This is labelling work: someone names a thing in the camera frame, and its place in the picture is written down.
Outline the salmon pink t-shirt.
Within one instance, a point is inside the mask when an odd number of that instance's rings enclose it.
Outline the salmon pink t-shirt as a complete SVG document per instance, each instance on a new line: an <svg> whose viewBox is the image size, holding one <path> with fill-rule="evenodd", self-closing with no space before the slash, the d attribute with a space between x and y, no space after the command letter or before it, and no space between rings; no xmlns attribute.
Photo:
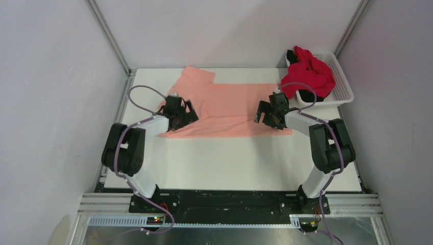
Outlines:
<svg viewBox="0 0 433 245"><path fill-rule="evenodd" d="M277 83L217 84L215 73L188 66L169 93L190 100L198 121L163 138L234 138L292 135L291 129L272 129L255 123L258 103L268 100Z"/></svg>

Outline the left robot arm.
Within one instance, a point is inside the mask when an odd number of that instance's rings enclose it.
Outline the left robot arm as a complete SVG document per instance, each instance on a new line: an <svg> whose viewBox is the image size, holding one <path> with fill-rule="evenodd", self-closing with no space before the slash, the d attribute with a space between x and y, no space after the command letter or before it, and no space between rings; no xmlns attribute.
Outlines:
<svg viewBox="0 0 433 245"><path fill-rule="evenodd" d="M160 134L180 130L198 119L190 100L169 95L164 105L157 112L152 112L151 117L129 126L114 123L102 152L101 163L142 198L141 205L146 211L156 212L161 206L161 198L155 195L157 184L143 168L146 142Z"/></svg>

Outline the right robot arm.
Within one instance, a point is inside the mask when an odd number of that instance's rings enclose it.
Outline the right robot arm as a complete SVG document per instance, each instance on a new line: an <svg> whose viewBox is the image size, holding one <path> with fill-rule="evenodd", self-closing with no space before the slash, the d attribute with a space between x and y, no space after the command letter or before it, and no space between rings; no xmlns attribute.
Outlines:
<svg viewBox="0 0 433 245"><path fill-rule="evenodd" d="M273 129L290 128L309 138L314 166L296 193L295 211L315 213L323 211L324 195L336 175L356 158L356 152L344 121L340 118L324 120L289 106L284 93L274 93L269 101L260 101L255 123Z"/></svg>

